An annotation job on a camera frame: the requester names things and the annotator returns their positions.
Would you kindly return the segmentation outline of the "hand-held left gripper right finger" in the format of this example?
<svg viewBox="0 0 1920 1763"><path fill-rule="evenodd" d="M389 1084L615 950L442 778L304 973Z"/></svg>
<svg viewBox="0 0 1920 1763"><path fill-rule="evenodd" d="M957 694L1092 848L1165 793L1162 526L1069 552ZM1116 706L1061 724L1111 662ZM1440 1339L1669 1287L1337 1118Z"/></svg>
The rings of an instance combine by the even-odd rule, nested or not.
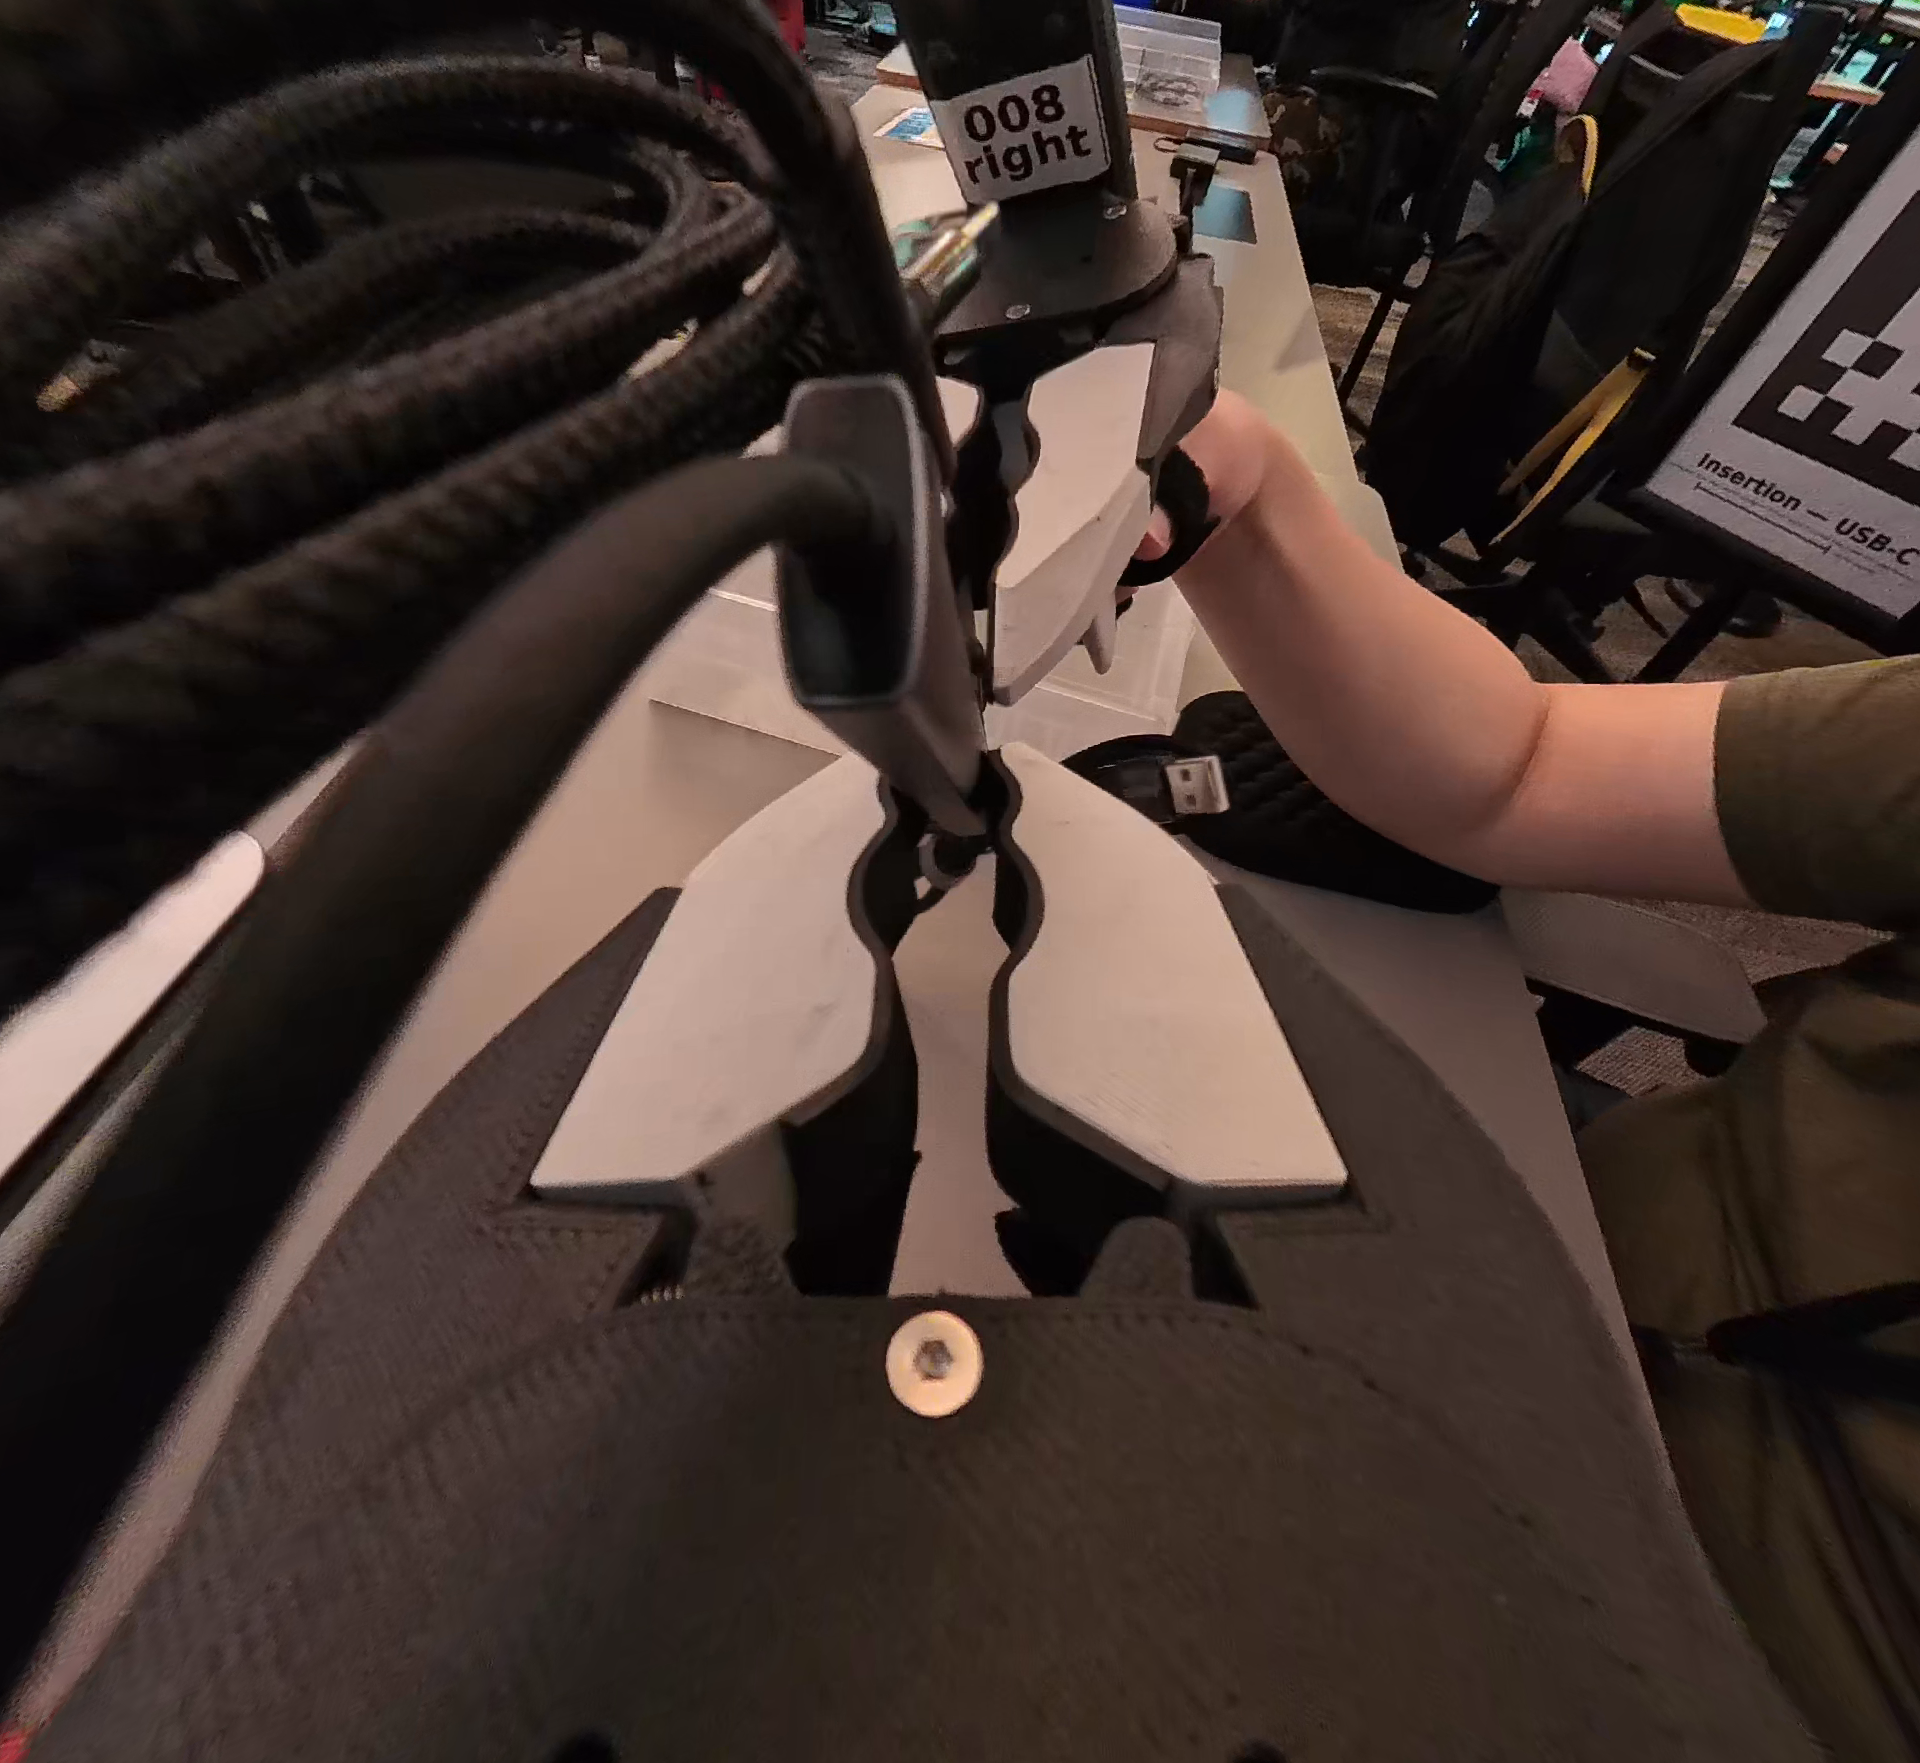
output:
<svg viewBox="0 0 1920 1763"><path fill-rule="evenodd" d="M1340 1195L1348 1165L1214 870L1035 746L1008 742L999 775L999 1096L1175 1206Z"/></svg>

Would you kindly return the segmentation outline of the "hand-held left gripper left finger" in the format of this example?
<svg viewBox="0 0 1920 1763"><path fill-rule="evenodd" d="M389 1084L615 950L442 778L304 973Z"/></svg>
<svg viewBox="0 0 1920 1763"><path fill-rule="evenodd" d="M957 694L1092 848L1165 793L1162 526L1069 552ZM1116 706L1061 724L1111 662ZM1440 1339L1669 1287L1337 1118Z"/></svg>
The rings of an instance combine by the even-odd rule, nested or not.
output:
<svg viewBox="0 0 1920 1763"><path fill-rule="evenodd" d="M851 887L901 826L845 754L681 887L536 1169L538 1198L803 1206L785 1126L879 1072L896 969Z"/></svg>

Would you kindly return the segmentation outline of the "grey usb-c hub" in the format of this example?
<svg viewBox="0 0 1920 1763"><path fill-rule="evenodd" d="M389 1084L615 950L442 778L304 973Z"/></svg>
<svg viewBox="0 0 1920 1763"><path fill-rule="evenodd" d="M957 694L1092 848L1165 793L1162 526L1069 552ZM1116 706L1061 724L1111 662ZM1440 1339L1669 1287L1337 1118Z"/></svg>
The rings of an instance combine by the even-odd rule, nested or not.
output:
<svg viewBox="0 0 1920 1763"><path fill-rule="evenodd" d="M943 831L986 836L986 724L945 572L943 479L896 375L790 391L782 452L827 509L780 542L780 630L799 706Z"/></svg>

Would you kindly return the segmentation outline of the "person's right forearm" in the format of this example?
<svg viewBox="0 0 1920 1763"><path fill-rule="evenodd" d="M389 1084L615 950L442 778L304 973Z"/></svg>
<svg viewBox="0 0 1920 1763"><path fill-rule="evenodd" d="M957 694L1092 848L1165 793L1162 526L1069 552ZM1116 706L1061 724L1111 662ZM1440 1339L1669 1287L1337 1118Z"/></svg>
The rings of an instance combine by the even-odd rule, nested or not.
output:
<svg viewBox="0 0 1920 1763"><path fill-rule="evenodd" d="M1915 934L1915 662L1549 685L1373 555L1315 479L1237 484L1184 590L1362 826L1498 887Z"/></svg>

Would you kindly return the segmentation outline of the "person's right hand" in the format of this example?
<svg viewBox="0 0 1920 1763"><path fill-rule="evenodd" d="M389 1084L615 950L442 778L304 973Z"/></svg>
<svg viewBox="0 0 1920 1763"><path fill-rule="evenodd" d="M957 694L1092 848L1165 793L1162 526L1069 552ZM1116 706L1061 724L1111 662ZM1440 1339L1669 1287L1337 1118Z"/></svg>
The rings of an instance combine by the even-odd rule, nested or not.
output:
<svg viewBox="0 0 1920 1763"><path fill-rule="evenodd" d="M1214 534L1177 572L1195 611L1271 599L1348 534L1297 445L1232 387L1181 438L1181 452L1214 512Z"/></svg>

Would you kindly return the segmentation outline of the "clear compartment box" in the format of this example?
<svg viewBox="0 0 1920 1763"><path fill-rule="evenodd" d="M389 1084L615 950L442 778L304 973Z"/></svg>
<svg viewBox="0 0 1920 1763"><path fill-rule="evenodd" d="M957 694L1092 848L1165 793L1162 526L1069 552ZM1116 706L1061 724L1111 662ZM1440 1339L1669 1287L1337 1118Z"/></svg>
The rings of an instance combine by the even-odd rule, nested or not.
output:
<svg viewBox="0 0 1920 1763"><path fill-rule="evenodd" d="M1148 112L1194 117L1219 90L1219 22L1116 2L1124 90L1132 121Z"/></svg>

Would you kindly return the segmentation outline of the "black ribbed pad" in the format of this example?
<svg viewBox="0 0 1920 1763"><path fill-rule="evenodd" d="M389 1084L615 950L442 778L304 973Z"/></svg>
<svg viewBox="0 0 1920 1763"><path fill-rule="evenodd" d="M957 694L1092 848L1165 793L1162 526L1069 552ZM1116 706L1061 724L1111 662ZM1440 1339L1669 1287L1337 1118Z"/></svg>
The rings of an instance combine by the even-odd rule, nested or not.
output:
<svg viewBox="0 0 1920 1763"><path fill-rule="evenodd" d="M1502 887L1434 864L1337 809L1245 693L1190 699L1169 733L1124 733L1069 771L1238 870L1400 909L1473 916Z"/></svg>

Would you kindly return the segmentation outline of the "grey chair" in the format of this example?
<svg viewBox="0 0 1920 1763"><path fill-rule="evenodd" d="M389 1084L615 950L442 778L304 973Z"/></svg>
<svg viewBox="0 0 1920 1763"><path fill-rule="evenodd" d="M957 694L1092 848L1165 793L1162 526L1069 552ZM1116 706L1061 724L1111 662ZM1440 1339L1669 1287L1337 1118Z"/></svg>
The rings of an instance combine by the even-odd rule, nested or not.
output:
<svg viewBox="0 0 1920 1763"><path fill-rule="evenodd" d="M1740 957L1693 922L1537 887L1506 887L1502 920L1537 993L1569 993L1641 1028L1717 1045L1765 1032L1765 1004Z"/></svg>

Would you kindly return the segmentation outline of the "person's olive clothing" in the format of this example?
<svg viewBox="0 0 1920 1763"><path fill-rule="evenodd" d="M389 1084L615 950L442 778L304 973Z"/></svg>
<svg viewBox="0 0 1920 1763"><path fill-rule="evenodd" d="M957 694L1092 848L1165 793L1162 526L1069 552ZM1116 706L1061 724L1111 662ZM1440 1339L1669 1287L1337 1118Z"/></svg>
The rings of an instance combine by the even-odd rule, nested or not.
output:
<svg viewBox="0 0 1920 1763"><path fill-rule="evenodd" d="M1579 1133L1697 1539L1834 1760L1915 1760L1915 940Z"/></svg>

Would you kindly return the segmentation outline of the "marker pattern sign board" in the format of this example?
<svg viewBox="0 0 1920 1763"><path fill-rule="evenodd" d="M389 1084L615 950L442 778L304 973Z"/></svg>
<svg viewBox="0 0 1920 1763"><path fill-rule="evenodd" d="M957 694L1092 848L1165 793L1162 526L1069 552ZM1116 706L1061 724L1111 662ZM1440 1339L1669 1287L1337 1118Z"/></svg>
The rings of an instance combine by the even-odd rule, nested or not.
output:
<svg viewBox="0 0 1920 1763"><path fill-rule="evenodd" d="M1915 642L1915 135L1693 406L1635 509L1856 642Z"/></svg>

